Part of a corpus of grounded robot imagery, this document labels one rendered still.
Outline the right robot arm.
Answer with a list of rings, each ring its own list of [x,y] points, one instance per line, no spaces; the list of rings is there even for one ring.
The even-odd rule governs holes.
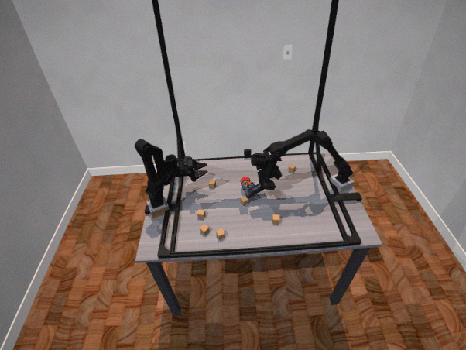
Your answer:
[[[153,147],[158,149],[153,149]],[[148,187],[146,188],[145,193],[149,195],[152,208],[162,206],[164,205],[163,187],[171,183],[172,177],[180,176],[176,156],[168,155],[164,160],[163,151],[159,147],[151,145],[144,139],[139,139],[135,143],[135,149],[142,157],[142,161],[146,169]],[[152,156],[156,164],[157,172],[152,161]]]

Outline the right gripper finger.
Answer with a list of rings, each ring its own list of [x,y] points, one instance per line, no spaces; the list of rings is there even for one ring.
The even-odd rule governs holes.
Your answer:
[[[205,175],[206,173],[208,173],[207,170],[195,170],[196,172],[196,179],[202,177],[203,175]]]
[[[207,165],[206,163],[198,163],[194,159],[193,159],[193,162],[194,162],[194,170],[198,170],[198,169],[200,169],[202,167],[205,167]]]

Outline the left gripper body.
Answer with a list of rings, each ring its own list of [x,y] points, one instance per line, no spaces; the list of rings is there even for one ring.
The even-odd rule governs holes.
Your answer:
[[[275,172],[275,168],[269,169],[266,166],[257,166],[256,168],[257,170],[259,170],[259,174],[262,175],[264,179],[264,181],[262,182],[263,189],[274,190],[276,186],[274,182],[270,180],[270,177],[272,176],[272,172]]]

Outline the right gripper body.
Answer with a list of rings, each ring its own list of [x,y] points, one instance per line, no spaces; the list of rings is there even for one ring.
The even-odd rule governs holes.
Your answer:
[[[187,167],[189,167],[189,170],[188,170]],[[185,177],[185,176],[189,176],[190,179],[191,179],[193,182],[196,181],[196,172],[195,172],[195,170],[194,170],[194,162],[193,162],[193,160],[192,160],[192,157],[189,157],[189,158],[187,159],[187,166],[182,166],[182,165],[180,165],[180,166],[178,167],[178,170],[179,170],[179,175],[180,175],[180,177],[183,178],[183,177]]]

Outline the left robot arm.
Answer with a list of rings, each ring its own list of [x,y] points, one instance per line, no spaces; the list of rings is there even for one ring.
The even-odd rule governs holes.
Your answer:
[[[269,147],[263,150],[263,153],[255,153],[252,155],[251,164],[253,166],[266,166],[269,169],[274,169],[276,172],[272,172],[272,176],[270,178],[275,177],[277,180],[282,176],[279,167],[276,165],[277,161],[282,161],[281,156],[285,155],[286,152],[296,146],[299,146],[305,142],[313,141],[325,149],[332,155],[335,162],[333,164],[339,170],[337,180],[343,184],[348,182],[349,176],[353,174],[351,167],[340,158],[340,155],[333,147],[333,143],[331,138],[327,135],[325,131],[318,131],[318,130],[306,130],[305,132],[294,136],[291,139],[287,139],[283,142],[274,142],[270,144]],[[331,142],[331,143],[330,143]],[[329,145],[330,144],[330,145]],[[269,155],[269,152],[271,155]]]

